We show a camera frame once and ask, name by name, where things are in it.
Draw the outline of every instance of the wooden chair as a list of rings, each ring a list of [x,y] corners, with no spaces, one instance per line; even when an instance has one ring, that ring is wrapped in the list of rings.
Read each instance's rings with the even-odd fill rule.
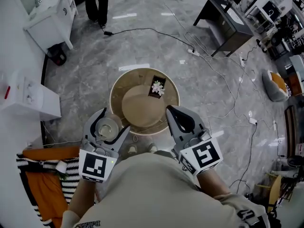
[[[267,213],[270,213],[273,207],[275,206],[277,200],[280,198],[280,190],[281,190],[281,176],[275,176],[270,173],[266,173],[270,178],[275,178],[274,183],[272,186],[265,186],[265,185],[256,185],[257,187],[266,188],[270,190],[269,193],[269,202],[267,206]]]

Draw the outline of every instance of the beige shirt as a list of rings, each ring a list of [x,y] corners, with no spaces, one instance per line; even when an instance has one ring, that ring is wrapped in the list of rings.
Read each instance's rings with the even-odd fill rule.
[[[168,157],[131,157],[114,167],[102,201],[81,219],[65,211],[61,228],[238,228],[248,227],[238,211],[265,214],[243,196],[212,198],[198,191],[187,173]]]

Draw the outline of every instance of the striped cloth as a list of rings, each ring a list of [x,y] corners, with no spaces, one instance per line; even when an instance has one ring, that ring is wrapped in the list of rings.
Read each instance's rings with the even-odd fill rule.
[[[25,172],[49,172],[51,170],[55,170],[59,160],[33,161],[31,159],[25,158],[23,154],[18,153],[16,161],[24,189],[28,195],[35,213],[38,215],[39,219],[45,227],[55,228],[51,219],[45,221],[42,220],[37,203],[30,191],[28,179]],[[69,204],[80,180],[78,173],[79,158],[65,159],[64,161],[67,163],[66,173],[68,176],[65,180],[62,178],[59,179],[61,183],[62,193],[65,196],[66,202]]]

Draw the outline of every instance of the sleeve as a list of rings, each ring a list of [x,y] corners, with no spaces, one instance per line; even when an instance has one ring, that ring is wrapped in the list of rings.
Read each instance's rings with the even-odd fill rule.
[[[80,221],[80,217],[73,211],[66,210],[63,213],[61,228],[72,228]]]
[[[244,196],[233,193],[218,195],[215,196],[214,199],[220,201],[222,205],[228,205],[235,209],[240,219],[246,221],[246,223],[250,223],[258,218],[258,220],[263,220],[266,228],[270,228],[270,223],[264,206],[257,205],[246,199]]]

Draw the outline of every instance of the faucet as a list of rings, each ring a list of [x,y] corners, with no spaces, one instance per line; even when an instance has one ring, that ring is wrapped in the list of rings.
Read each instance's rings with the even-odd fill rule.
[[[42,1],[41,0],[35,0],[35,5],[36,5],[36,8],[38,8],[39,7],[39,5],[40,5],[40,3],[41,3]]]

